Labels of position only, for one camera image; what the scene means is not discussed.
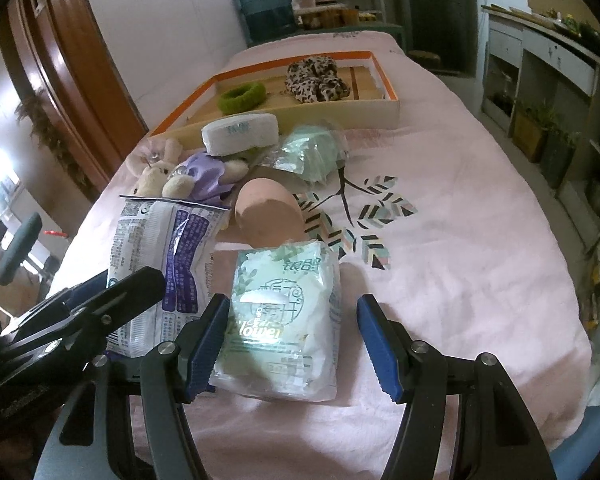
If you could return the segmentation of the white kitchen counter cabinet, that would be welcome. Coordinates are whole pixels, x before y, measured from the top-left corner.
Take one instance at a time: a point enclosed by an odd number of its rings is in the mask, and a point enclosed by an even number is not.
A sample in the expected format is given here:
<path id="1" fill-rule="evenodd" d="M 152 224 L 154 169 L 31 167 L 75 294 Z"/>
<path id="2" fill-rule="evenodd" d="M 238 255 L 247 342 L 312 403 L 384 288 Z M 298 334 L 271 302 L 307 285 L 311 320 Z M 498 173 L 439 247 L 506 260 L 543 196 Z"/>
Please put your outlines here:
<path id="1" fill-rule="evenodd" d="M 517 13 L 484 12 L 482 109 L 592 250 L 600 241 L 600 58 Z"/>

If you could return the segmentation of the dark refrigerator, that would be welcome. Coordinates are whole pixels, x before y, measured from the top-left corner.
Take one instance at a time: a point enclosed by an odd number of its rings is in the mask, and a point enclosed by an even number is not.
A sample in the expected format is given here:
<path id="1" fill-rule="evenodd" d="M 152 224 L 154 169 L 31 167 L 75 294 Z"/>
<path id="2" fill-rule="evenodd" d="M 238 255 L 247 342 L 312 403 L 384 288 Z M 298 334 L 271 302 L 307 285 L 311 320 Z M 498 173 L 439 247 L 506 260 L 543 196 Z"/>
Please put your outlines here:
<path id="1" fill-rule="evenodd" d="M 413 48 L 440 58 L 449 72 L 467 73 L 474 57 L 474 0 L 410 0 Z"/>

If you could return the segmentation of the mint item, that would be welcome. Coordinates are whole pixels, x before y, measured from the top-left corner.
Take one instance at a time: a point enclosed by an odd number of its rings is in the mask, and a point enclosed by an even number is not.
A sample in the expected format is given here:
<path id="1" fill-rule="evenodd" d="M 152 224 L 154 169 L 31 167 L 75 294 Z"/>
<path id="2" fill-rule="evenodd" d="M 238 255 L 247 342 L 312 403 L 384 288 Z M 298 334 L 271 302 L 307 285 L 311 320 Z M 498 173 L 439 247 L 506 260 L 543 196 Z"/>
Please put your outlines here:
<path id="1" fill-rule="evenodd" d="M 260 166 L 294 174 L 309 184 L 325 184 L 348 155 L 341 131 L 326 124 L 300 125 L 266 151 Z"/>

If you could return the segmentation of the pink bed sheet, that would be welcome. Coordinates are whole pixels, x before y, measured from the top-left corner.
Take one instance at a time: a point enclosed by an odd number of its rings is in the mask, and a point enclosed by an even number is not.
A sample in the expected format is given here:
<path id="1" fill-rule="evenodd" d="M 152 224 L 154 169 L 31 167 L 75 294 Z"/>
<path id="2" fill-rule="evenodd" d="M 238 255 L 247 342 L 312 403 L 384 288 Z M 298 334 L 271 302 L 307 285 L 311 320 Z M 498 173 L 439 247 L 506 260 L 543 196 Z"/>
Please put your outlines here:
<path id="1" fill-rule="evenodd" d="M 358 297 L 447 356 L 493 353 L 545 444 L 580 426 L 591 347 L 565 258 L 531 188 L 491 133 L 382 32 L 262 44 L 228 67 L 370 51 L 400 101 L 393 130 L 350 132 L 318 214 L 351 235 L 341 263 L 337 395 L 326 403 L 205 394 L 186 416 L 215 479 L 377 479 L 403 410 L 381 391 L 355 319 Z"/>

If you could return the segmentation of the plush bunny purple dress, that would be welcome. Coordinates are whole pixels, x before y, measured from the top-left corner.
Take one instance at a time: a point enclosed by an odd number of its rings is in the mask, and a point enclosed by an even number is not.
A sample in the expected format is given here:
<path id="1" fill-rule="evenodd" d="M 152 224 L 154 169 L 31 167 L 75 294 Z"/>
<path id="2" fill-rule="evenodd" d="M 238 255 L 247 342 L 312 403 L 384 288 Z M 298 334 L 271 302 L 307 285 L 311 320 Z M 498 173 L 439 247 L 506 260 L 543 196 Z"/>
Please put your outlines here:
<path id="1" fill-rule="evenodd" d="M 129 154 L 125 166 L 136 177 L 131 195 L 209 206 L 225 206 L 249 171 L 243 159 L 186 150 L 172 138 L 143 142 Z"/>

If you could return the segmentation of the green fuzzy scrunchie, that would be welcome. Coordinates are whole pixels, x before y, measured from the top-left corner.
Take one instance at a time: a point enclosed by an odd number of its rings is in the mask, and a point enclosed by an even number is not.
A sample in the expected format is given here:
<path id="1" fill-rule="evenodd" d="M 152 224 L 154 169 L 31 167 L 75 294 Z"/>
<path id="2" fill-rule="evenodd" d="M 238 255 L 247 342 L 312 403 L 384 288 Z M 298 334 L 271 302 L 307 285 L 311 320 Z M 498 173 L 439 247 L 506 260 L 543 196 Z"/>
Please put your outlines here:
<path id="1" fill-rule="evenodd" d="M 256 81 L 242 84 L 221 94 L 216 104 L 224 115 L 233 115 L 253 110 L 265 100 L 265 85 Z"/>

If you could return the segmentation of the green flower tissue pack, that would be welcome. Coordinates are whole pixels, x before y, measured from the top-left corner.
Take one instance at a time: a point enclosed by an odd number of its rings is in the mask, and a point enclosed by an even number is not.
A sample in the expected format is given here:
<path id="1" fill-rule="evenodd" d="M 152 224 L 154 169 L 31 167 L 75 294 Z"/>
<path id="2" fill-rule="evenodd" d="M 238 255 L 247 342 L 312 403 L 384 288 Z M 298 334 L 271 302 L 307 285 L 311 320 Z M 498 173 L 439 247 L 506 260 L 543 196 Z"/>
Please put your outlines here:
<path id="1" fill-rule="evenodd" d="M 325 243 L 242 250 L 210 384 L 258 399 L 334 400 L 340 327 L 339 261 Z"/>

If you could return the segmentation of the leopard print scrunchie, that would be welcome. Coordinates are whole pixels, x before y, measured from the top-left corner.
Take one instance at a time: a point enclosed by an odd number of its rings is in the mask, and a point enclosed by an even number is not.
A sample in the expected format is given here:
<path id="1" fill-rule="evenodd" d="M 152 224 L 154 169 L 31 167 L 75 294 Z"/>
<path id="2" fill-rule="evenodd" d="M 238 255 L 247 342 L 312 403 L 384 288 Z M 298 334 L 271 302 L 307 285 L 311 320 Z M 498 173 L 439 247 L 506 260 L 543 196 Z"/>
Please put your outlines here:
<path id="1" fill-rule="evenodd" d="M 338 76 L 331 56 L 314 55 L 291 63 L 285 89 L 300 103 L 340 101 L 350 94 L 348 84 Z"/>

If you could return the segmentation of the blue water jug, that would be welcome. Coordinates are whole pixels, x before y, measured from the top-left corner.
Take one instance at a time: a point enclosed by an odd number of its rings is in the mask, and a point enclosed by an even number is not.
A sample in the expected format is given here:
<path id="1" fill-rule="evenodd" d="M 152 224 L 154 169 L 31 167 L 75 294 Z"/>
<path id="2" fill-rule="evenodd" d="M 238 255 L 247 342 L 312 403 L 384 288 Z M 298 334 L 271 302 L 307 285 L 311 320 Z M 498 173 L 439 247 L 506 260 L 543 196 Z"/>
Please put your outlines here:
<path id="1" fill-rule="evenodd" d="M 249 47 L 292 35 L 297 29 L 291 0 L 233 0 Z"/>

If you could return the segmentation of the brown wooden door frame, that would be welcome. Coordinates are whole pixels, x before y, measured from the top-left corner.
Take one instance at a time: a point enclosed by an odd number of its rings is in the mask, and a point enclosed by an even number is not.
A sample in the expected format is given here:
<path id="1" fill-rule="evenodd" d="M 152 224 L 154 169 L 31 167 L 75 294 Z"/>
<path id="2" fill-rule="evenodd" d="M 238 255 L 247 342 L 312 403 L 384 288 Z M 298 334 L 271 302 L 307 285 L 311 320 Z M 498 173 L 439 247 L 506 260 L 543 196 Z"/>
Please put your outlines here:
<path id="1" fill-rule="evenodd" d="M 94 198 L 147 127 L 88 0 L 9 0 L 0 48 L 38 140 Z"/>

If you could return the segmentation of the pink egg-shaped sponge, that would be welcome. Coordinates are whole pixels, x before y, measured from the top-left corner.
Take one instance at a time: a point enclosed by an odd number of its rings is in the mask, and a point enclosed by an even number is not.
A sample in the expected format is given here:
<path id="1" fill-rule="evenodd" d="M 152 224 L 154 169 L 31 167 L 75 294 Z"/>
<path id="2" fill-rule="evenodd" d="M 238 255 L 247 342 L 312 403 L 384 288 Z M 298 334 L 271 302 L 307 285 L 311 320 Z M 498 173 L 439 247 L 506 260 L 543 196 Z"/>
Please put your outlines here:
<path id="1" fill-rule="evenodd" d="M 237 194 L 234 216 L 242 238 L 254 248 L 278 247 L 306 239 L 296 199 L 271 179 L 246 182 Z"/>

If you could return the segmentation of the purple white tissue pack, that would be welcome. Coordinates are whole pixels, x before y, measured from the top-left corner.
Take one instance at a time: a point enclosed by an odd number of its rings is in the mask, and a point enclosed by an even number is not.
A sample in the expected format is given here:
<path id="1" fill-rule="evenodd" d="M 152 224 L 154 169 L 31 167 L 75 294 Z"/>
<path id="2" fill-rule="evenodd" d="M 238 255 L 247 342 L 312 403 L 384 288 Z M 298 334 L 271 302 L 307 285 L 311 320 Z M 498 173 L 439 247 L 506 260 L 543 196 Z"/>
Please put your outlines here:
<path id="1" fill-rule="evenodd" d="M 166 286 L 161 300 L 108 336 L 110 351 L 126 358 L 144 356 L 201 316 L 212 296 L 215 237 L 227 219 L 222 207 L 125 201 L 112 239 L 108 284 L 150 266 L 162 273 Z"/>

